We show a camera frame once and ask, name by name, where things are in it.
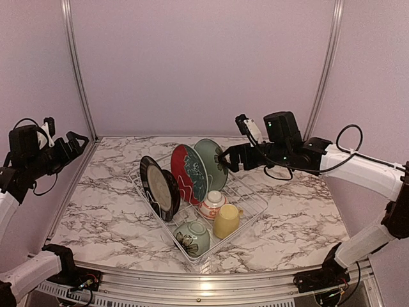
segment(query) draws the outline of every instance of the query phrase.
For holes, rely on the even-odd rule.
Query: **yellow mug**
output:
[[[237,209],[236,206],[230,203],[221,206],[213,224],[215,236],[224,239],[235,232],[240,224],[241,214],[243,214],[243,210]]]

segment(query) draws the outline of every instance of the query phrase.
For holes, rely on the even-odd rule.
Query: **dish rack wire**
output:
[[[156,159],[156,162],[162,169],[167,169],[170,171],[171,156],[171,154],[165,155],[159,159]],[[190,189],[190,195],[188,198],[183,197],[185,196],[185,191],[181,190],[182,197],[180,200],[179,210],[173,216],[172,221],[165,222],[155,213],[153,207],[151,206],[151,202],[156,203],[159,208],[160,204],[153,201],[150,193],[145,193],[144,191],[141,176],[139,174],[139,165],[129,173],[129,178],[131,179],[137,193],[153,212],[153,215],[157,218],[165,232],[170,236],[170,238],[172,238],[173,242],[178,246],[180,251],[192,265],[202,264],[210,255],[214,254],[220,248],[226,245],[226,243],[239,236],[245,229],[252,226],[268,207],[268,203],[263,197],[261,197],[256,191],[229,171],[228,180],[224,188],[221,190],[221,193],[227,197],[228,203],[242,209],[243,214],[240,216],[239,228],[225,239],[219,239],[213,234],[213,221],[205,218],[202,213],[200,213],[198,205],[193,205],[190,202],[185,201],[185,199],[192,199],[192,189],[190,187],[188,187],[188,189]],[[212,176],[208,175],[209,186],[211,186],[212,180]],[[186,187],[181,176],[179,176],[176,181],[178,182],[179,186],[182,185]],[[188,221],[202,222],[210,234],[210,249],[198,257],[189,256],[173,235],[173,231],[177,227]]]

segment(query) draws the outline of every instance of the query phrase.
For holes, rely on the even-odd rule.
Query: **dish rack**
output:
[[[156,159],[156,162],[162,169],[171,170],[171,154],[165,155],[159,159]],[[134,168],[129,173],[129,178],[131,179],[136,191],[138,192],[139,196],[144,200],[144,202],[148,205],[150,210],[153,212],[153,215],[158,219],[159,223],[162,225],[165,232],[170,236],[173,242],[179,247],[180,251],[185,255],[186,259],[192,265],[198,265],[203,263],[210,255],[217,252],[221,247],[223,247],[226,243],[231,241],[233,238],[239,236],[246,228],[253,225],[258,218],[262,215],[262,213],[267,209],[268,203],[267,201],[261,197],[256,191],[251,189],[247,184],[242,182],[239,178],[234,176],[229,171],[228,180],[221,190],[221,193],[225,195],[228,199],[228,203],[231,203],[238,207],[239,209],[243,210],[243,214],[240,216],[240,226],[239,228],[233,232],[231,235],[226,237],[225,239],[219,239],[213,234],[213,221],[206,219],[199,211],[199,206],[192,205],[191,203],[184,200],[185,197],[182,197],[180,200],[180,207],[179,211],[173,216],[172,221],[165,222],[163,221],[154,211],[151,206],[151,202],[153,198],[149,193],[145,194],[145,191],[142,186],[141,176],[139,174],[139,166]],[[209,186],[212,182],[212,176],[208,175],[209,179]],[[183,183],[181,176],[176,178],[178,185]],[[173,231],[179,227],[181,224],[186,223],[188,221],[199,221],[207,228],[210,234],[210,249],[203,253],[198,257],[191,257],[189,256],[186,251],[182,248],[176,238],[173,236]]]

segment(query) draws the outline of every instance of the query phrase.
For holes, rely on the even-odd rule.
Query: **marble surface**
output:
[[[295,172],[289,182],[263,168],[236,175],[268,201],[253,227],[206,263],[191,266],[134,189],[128,174],[144,155],[159,158],[201,138],[104,138],[79,182],[52,242],[93,264],[162,272],[239,273],[322,263],[330,247],[348,235],[324,181]],[[228,146],[243,138],[212,138]],[[286,177],[283,168],[271,174]]]

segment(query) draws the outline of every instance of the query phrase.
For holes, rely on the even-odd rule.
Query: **white wall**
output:
[[[237,135],[293,110],[305,129],[328,44],[330,0],[72,1],[100,135]]]
[[[0,1],[0,163],[9,150],[8,132],[23,117],[56,120],[56,136],[87,134],[68,54],[60,1]],[[64,169],[42,197],[29,191],[0,246],[0,272],[26,260],[44,243],[58,205],[79,165]],[[54,182],[38,182],[38,192]]]
[[[346,1],[342,31],[315,136],[335,140],[349,123],[364,131],[362,153],[404,164],[409,159],[409,1]],[[355,148],[352,133],[341,144]],[[338,180],[328,186],[351,235],[387,200]],[[386,307],[408,306],[409,239],[371,257]]]

